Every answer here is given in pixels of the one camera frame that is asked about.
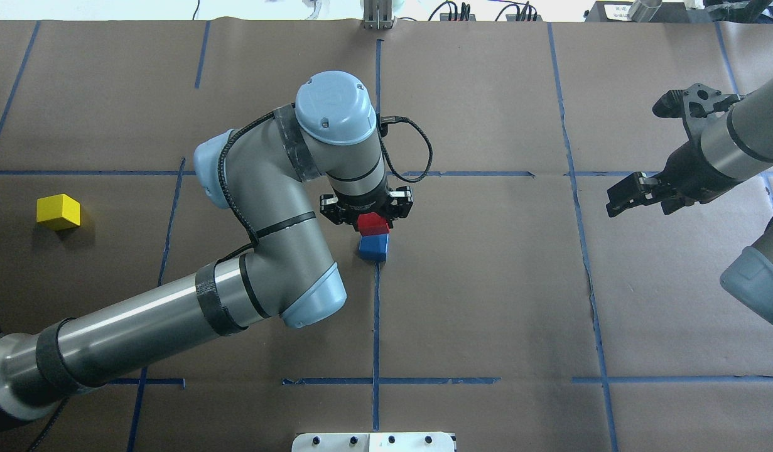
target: red block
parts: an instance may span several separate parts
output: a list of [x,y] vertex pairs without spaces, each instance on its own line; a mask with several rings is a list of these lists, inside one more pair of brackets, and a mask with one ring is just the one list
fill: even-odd
[[363,237],[366,235],[380,235],[389,233],[389,222],[386,218],[381,217],[375,212],[358,215],[358,220],[355,221],[355,225],[358,228]]

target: light blue joint cap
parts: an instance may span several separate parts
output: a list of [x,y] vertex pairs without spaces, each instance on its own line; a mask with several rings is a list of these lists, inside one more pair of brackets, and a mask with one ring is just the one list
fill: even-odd
[[747,246],[722,274],[722,287],[773,325],[773,264]]
[[233,132],[235,129],[229,129],[217,137],[210,138],[197,146],[196,151],[193,152],[193,167],[197,171],[199,184],[205,189],[205,194],[210,200],[220,209],[229,208],[229,205],[225,199],[225,194],[222,193],[222,186],[219,184],[219,154],[222,154],[222,149]]
[[305,294],[300,295],[297,301],[280,314],[280,318],[286,326],[302,328],[328,318],[344,306],[345,300],[347,292],[338,275],[337,263],[334,262]]
[[361,143],[377,125],[367,87],[341,71],[320,72],[301,86],[295,114],[311,137],[337,146]]

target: yellow block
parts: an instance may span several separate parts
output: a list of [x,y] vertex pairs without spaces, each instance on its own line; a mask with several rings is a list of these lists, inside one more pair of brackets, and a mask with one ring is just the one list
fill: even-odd
[[68,195],[54,195],[37,200],[37,223],[52,231],[79,226],[79,203]]

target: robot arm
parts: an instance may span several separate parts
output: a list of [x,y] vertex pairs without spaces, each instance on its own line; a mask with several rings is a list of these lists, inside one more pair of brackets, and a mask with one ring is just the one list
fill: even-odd
[[[773,79],[745,97],[723,95],[697,83],[663,95],[652,110],[658,117],[681,117],[688,142],[668,157],[658,174],[635,172],[607,190],[610,217],[639,205],[660,203],[669,215],[696,201],[710,203],[773,166]],[[773,324],[772,223],[720,281]]]
[[233,206],[243,218],[254,252],[38,335],[1,337],[0,430],[264,318],[280,315],[300,328],[338,311],[347,295],[303,182],[328,175],[333,204],[350,223],[370,212],[390,221],[405,217],[411,192],[387,186],[377,126],[362,83],[323,72],[300,88],[294,107],[200,145],[194,158],[200,183],[217,206]]

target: white floor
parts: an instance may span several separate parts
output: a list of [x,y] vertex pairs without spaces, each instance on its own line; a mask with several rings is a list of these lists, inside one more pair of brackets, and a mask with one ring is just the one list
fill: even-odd
[[[397,17],[427,20],[437,0],[392,0]],[[361,0],[317,0],[319,19],[361,18]],[[595,0],[537,0],[532,5],[547,22],[582,22]],[[223,16],[256,20],[294,20],[309,17],[311,0],[202,0],[197,19]],[[495,20],[505,3],[470,0],[479,21]],[[197,0],[0,0],[1,20],[184,20],[190,19]]]

